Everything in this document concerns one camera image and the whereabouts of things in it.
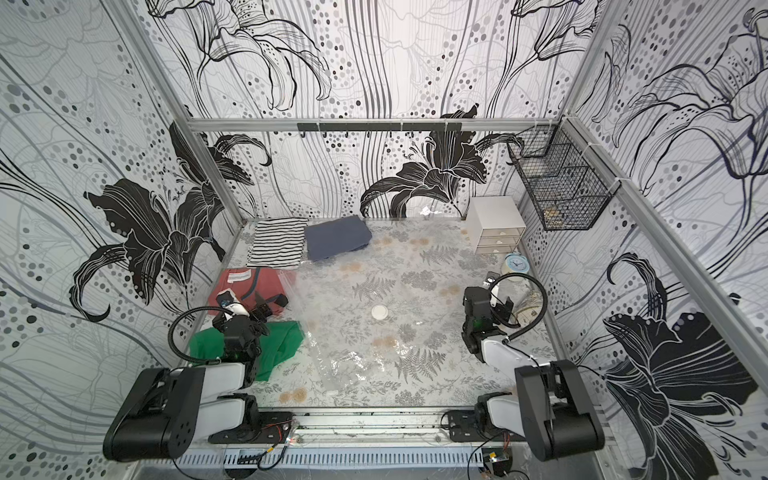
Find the red garment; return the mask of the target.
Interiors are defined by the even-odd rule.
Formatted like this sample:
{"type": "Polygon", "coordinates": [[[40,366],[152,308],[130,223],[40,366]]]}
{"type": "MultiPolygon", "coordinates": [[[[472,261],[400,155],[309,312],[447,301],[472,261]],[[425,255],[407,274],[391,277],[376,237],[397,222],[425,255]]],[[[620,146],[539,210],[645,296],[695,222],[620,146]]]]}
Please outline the red garment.
{"type": "Polygon", "coordinates": [[[257,317],[264,319],[279,316],[288,305],[278,271],[271,268],[224,270],[207,299],[207,305],[219,306],[217,297],[225,290],[231,290],[249,313],[256,313],[257,317]]]}

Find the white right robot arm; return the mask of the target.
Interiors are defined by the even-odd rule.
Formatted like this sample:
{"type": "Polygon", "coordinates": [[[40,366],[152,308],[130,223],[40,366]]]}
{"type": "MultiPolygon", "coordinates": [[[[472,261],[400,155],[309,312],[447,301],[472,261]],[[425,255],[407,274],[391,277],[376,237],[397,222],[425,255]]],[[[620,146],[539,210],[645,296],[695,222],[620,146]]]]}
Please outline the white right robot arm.
{"type": "Polygon", "coordinates": [[[544,362],[513,346],[492,315],[492,292],[480,286],[465,289],[462,339],[470,354],[510,376],[512,393],[478,397],[474,424],[478,433],[514,434],[533,455],[548,461],[599,451],[605,433],[578,367],[571,361],[544,362]]]}

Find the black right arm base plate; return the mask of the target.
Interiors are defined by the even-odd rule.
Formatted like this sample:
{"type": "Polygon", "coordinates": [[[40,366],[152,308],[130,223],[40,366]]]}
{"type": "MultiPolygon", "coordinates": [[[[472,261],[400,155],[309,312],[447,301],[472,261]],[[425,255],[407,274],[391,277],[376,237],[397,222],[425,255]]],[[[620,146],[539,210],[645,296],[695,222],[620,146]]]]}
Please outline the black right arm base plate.
{"type": "Polygon", "coordinates": [[[456,443],[481,442],[496,438],[498,441],[524,442],[523,436],[493,426],[489,421],[479,420],[473,410],[448,410],[440,419],[440,428],[445,430],[451,441],[456,443]]]}

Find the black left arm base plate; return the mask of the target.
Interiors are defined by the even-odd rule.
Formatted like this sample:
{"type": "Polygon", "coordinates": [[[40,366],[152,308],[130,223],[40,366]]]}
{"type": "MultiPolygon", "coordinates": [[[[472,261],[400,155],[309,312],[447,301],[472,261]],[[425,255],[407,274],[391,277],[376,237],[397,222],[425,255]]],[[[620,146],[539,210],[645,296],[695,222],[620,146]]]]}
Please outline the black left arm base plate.
{"type": "Polygon", "coordinates": [[[254,422],[244,420],[237,427],[208,437],[211,444],[269,444],[275,445],[288,437],[294,414],[289,411],[262,412],[254,422]]]}

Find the black white striped tank top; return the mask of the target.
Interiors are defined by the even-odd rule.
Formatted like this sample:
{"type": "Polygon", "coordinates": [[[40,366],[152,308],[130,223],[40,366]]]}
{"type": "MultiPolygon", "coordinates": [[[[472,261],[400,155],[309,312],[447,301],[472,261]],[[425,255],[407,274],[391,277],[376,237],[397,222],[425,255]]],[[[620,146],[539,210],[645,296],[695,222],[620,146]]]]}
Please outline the black white striped tank top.
{"type": "Polygon", "coordinates": [[[294,269],[303,258],[306,218],[291,217],[258,221],[255,225],[247,266],[294,269]]]}

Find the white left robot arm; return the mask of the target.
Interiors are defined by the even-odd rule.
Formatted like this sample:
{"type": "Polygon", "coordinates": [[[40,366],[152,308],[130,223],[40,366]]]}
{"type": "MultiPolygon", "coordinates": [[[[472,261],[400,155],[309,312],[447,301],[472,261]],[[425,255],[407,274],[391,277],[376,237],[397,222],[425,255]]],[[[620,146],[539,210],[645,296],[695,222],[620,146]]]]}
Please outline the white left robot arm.
{"type": "Polygon", "coordinates": [[[242,389],[255,380],[269,334],[267,307],[248,311],[239,303],[202,306],[179,314],[168,329],[172,352],[186,366],[149,368],[135,380],[103,439],[106,459],[132,462],[180,458],[198,440],[213,444],[248,443],[262,435],[257,400],[242,389]],[[223,335],[223,352],[212,359],[183,353],[174,331],[196,313],[215,312],[214,331],[223,335]]]}

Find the dark blue garment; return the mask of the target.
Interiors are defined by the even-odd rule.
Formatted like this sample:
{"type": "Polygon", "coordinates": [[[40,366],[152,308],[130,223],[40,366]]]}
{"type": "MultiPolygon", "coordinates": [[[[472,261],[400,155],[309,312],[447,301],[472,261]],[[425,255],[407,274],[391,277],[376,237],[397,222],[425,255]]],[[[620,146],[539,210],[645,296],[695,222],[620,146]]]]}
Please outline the dark blue garment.
{"type": "Polygon", "coordinates": [[[344,217],[305,228],[307,256],[321,261],[339,254],[360,250],[372,239],[372,232],[358,216],[344,217]]]}

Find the clear plastic vacuum bag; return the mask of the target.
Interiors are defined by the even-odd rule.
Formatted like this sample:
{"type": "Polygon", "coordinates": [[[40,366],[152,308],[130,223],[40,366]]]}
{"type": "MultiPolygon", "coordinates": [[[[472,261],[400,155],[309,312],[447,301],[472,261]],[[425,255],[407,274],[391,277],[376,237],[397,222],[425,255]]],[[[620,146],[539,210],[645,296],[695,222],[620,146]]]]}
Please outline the clear plastic vacuum bag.
{"type": "Polygon", "coordinates": [[[468,353],[461,331],[465,288],[482,285],[499,263],[464,238],[386,235],[280,279],[327,390],[436,402],[497,380],[468,353]],[[389,309],[387,319],[371,316],[375,305],[389,309]]]}

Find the green knit garment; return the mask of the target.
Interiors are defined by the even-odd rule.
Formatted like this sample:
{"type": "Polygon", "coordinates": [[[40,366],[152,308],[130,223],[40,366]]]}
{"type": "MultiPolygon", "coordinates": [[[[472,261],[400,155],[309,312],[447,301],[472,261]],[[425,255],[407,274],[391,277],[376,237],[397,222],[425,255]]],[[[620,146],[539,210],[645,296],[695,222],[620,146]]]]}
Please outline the green knit garment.
{"type": "MultiPolygon", "coordinates": [[[[303,331],[296,321],[268,322],[266,326],[269,334],[260,338],[261,354],[256,360],[251,361],[244,354],[235,355],[246,366],[245,386],[268,381],[273,369],[291,359],[303,342],[303,331]]],[[[189,349],[190,355],[199,359],[226,358],[224,335],[215,328],[195,333],[189,349]]]]}

